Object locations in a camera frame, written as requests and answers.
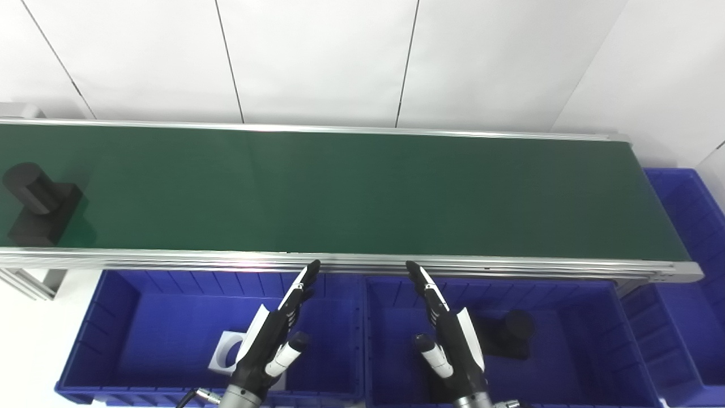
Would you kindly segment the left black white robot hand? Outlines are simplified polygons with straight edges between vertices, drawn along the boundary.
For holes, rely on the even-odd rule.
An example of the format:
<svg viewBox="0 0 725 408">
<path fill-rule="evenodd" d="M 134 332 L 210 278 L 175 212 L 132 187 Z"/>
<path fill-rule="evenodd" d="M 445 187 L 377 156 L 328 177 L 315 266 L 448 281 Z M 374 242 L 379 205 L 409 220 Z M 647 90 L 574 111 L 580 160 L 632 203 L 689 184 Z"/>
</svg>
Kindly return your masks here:
<svg viewBox="0 0 725 408">
<path fill-rule="evenodd" d="M 231 375 L 224 395 L 260 405 L 278 377 L 306 350 L 310 338 L 303 331 L 291 333 L 301 305 L 311 299 L 321 262 L 306 265 L 293 281 L 277 308 L 259 307 L 247 337 L 241 344 L 241 359 Z"/>
</svg>

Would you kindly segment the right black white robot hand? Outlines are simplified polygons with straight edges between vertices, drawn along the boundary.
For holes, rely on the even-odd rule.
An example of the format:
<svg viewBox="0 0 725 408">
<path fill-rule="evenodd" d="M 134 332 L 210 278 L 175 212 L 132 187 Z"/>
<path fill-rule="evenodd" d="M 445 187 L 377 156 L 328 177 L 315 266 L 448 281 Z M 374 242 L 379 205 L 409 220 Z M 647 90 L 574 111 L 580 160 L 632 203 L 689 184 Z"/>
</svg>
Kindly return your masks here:
<svg viewBox="0 0 725 408">
<path fill-rule="evenodd" d="M 428 322 L 436 336 L 414 336 L 415 348 L 442 380 L 446 399 L 455 407 L 492 407 L 481 344 L 468 309 L 453 312 L 425 269 L 406 262 L 415 292 L 425 301 Z"/>
</svg>

